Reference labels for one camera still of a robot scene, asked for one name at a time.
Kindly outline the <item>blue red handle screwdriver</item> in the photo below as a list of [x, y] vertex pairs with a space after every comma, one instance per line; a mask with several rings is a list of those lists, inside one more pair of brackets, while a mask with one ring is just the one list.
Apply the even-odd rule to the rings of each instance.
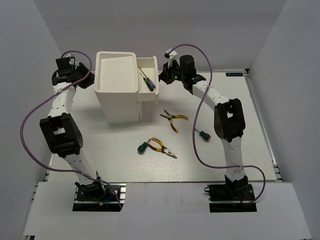
[[153, 83], [153, 81], [144, 73], [144, 71], [139, 68], [141, 74], [143, 75], [143, 78], [148, 82], [148, 84], [155, 90], [156, 89], [156, 85]]

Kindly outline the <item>black green precision screwdriver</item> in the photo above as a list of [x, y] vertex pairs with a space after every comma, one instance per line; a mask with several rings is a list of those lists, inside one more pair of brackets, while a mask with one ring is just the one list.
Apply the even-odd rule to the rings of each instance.
[[145, 84], [147, 85], [148, 89], [150, 92], [153, 92], [155, 90], [154, 84], [152, 83], [152, 81], [145, 75], [145, 73], [140, 69], [140, 74], [145, 82]]

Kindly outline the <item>white drawer cabinet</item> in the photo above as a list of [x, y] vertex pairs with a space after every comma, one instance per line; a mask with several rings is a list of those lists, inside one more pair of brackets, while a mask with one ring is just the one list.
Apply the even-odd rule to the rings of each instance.
[[135, 53], [99, 51], [96, 54], [94, 91], [108, 124], [139, 122]]

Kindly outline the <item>yellow needle-nose pliers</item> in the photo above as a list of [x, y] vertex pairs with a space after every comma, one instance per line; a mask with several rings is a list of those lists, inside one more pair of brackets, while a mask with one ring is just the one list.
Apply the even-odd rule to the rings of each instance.
[[[156, 147], [154, 145], [151, 144], [151, 142], [155, 142], [159, 145], [159, 147]], [[174, 159], [177, 159], [177, 156], [174, 155], [163, 143], [162, 141], [160, 141], [159, 139], [155, 138], [155, 137], [152, 137], [150, 138], [148, 141], [147, 141], [147, 144], [148, 146], [156, 151], [156, 152], [160, 152], [160, 153], [163, 153], [163, 154], [166, 154]]]
[[185, 116], [185, 115], [180, 115], [180, 114], [178, 114], [178, 115], [172, 115], [172, 114], [170, 114], [168, 111], [166, 111], [165, 109], [164, 109], [164, 112], [165, 112], [165, 114], [160, 114], [160, 116], [163, 117], [163, 118], [166, 118], [166, 119], [169, 121], [170, 127], [172, 128], [172, 130], [173, 130], [175, 133], [178, 133], [179, 130], [174, 126], [174, 123], [173, 123], [173, 120], [174, 120], [174, 119], [184, 119], [184, 120], [186, 120], [186, 121], [189, 120], [189, 117], [187, 117], [187, 116]]

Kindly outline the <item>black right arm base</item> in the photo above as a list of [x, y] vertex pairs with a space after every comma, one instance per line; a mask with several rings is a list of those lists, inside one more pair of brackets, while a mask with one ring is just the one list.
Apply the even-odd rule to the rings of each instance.
[[254, 213], [257, 212], [256, 203], [250, 203], [255, 199], [251, 184], [241, 189], [234, 196], [227, 193], [225, 184], [210, 184], [203, 190], [208, 194], [210, 213]]

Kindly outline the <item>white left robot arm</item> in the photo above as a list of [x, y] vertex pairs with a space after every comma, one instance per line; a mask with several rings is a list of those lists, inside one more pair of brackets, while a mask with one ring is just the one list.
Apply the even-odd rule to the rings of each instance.
[[93, 170], [81, 152], [83, 137], [71, 115], [77, 87], [71, 86], [64, 90], [66, 86], [83, 78], [89, 70], [83, 63], [76, 63], [75, 57], [71, 55], [56, 59], [56, 64], [57, 70], [51, 80], [53, 92], [58, 96], [54, 98], [48, 116], [41, 119], [39, 125], [49, 150], [65, 160], [72, 170], [79, 172], [76, 174], [78, 181], [75, 185], [80, 193], [93, 200], [100, 200], [105, 196], [106, 187], [98, 182], [98, 172]]

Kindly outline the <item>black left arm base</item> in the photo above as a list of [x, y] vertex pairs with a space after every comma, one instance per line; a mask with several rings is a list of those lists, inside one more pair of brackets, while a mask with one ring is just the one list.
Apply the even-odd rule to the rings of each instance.
[[120, 212], [125, 202], [126, 184], [104, 184], [99, 182], [76, 185], [73, 212]]

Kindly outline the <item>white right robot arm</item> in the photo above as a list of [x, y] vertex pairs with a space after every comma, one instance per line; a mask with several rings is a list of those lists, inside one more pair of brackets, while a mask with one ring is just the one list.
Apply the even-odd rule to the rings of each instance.
[[213, 127], [220, 138], [225, 156], [224, 186], [210, 185], [209, 193], [213, 201], [242, 199], [248, 187], [248, 178], [243, 168], [242, 136], [246, 127], [242, 103], [230, 99], [209, 86], [206, 78], [197, 73], [191, 55], [183, 55], [176, 61], [172, 54], [165, 54], [167, 63], [159, 79], [167, 85], [180, 81], [192, 95], [200, 98], [214, 112]]

